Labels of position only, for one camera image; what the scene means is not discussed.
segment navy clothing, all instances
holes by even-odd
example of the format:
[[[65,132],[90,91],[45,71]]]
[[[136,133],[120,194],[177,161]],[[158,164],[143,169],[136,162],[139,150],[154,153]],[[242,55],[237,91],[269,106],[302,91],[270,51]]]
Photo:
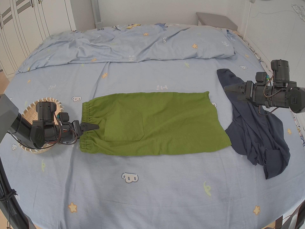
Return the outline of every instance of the navy clothing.
[[[219,69],[217,75],[223,88],[244,82],[229,69]],[[238,101],[237,93],[225,93],[233,107],[233,121],[226,133],[234,150],[247,155],[252,164],[264,166],[266,179],[281,174],[290,159],[282,121],[274,114],[258,114],[258,108],[252,103]],[[261,113],[268,111],[261,108]]]

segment nightstand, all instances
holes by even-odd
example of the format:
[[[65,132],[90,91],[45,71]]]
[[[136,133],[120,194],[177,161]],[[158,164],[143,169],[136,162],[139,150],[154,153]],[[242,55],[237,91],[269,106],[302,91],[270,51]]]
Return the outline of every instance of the nightstand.
[[[235,25],[229,18],[223,15],[211,14],[211,13],[196,13],[198,16],[198,25],[210,25],[219,28],[227,28],[232,31],[237,31],[237,25]]]

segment green garment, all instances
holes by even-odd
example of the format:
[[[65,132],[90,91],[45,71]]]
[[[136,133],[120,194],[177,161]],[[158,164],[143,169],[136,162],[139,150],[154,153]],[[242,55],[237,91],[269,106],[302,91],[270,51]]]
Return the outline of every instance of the green garment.
[[[213,152],[231,142],[205,93],[112,94],[83,103],[80,149],[108,155],[179,155]]]

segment wicker basket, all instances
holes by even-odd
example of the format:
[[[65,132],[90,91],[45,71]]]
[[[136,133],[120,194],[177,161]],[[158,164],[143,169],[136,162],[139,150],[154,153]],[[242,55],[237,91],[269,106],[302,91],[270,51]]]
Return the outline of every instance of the wicker basket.
[[[37,115],[37,112],[36,112],[36,104],[38,102],[45,102],[45,101],[49,101],[49,102],[55,102],[56,103],[56,106],[57,106],[57,109],[56,109],[56,112],[55,114],[57,115],[59,112],[63,112],[63,106],[61,105],[61,102],[58,101],[57,99],[55,98],[52,98],[52,97],[47,97],[47,98],[42,98],[42,99],[39,99],[33,103],[31,103],[24,111],[23,113],[21,114],[23,118],[25,118],[29,123],[33,123],[33,120],[37,120],[38,119],[38,115]],[[27,152],[30,152],[30,153],[33,153],[33,154],[40,154],[40,153],[43,153],[47,150],[49,150],[51,147],[49,148],[44,148],[44,149],[31,149],[31,148],[27,148],[27,147],[24,147],[23,145],[20,145],[20,147],[22,147],[23,150],[27,151]],[[51,146],[51,144],[45,144],[43,145],[43,147],[48,147],[48,146]]]

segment bed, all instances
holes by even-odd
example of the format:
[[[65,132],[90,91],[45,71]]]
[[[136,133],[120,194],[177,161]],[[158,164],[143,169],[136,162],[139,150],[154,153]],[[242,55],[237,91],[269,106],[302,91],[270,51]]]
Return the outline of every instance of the bed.
[[[291,72],[295,70],[291,80],[305,84],[304,78],[298,78],[303,69],[295,66],[295,51],[287,50],[284,57],[277,54],[282,48],[268,53],[278,41],[271,41],[268,48],[259,44],[265,38],[262,31],[269,27],[261,25],[265,28],[258,33],[260,23],[256,19],[269,3],[278,0],[259,1],[251,4],[241,37],[227,29],[167,23],[51,36],[19,68],[5,94],[20,112],[38,99],[56,98],[70,120],[80,120],[82,102],[95,97],[209,91],[219,122],[226,129],[232,121],[232,106],[217,78],[218,69],[229,68],[243,80],[255,81],[256,72],[263,67],[268,71],[266,66],[272,59],[282,58],[289,60]],[[296,28],[290,33],[292,38],[304,29],[305,22],[286,1],[279,0],[286,7],[275,6],[277,12],[269,13],[280,15],[288,10],[294,13],[295,23],[290,19],[284,29],[270,28],[272,38],[286,35],[280,31]],[[297,1],[299,6],[305,4],[304,0]],[[212,46],[198,50],[204,42],[215,45],[216,50],[211,50]],[[211,153],[123,157],[83,153],[77,142],[33,154],[16,148],[16,141],[6,135],[0,156],[22,210],[45,229],[259,229],[305,199],[303,126],[297,127],[300,118],[289,109],[278,109],[274,114],[283,122],[291,158],[284,172],[269,180],[262,166],[252,165],[231,146]],[[135,178],[134,182],[128,182],[128,176]]]

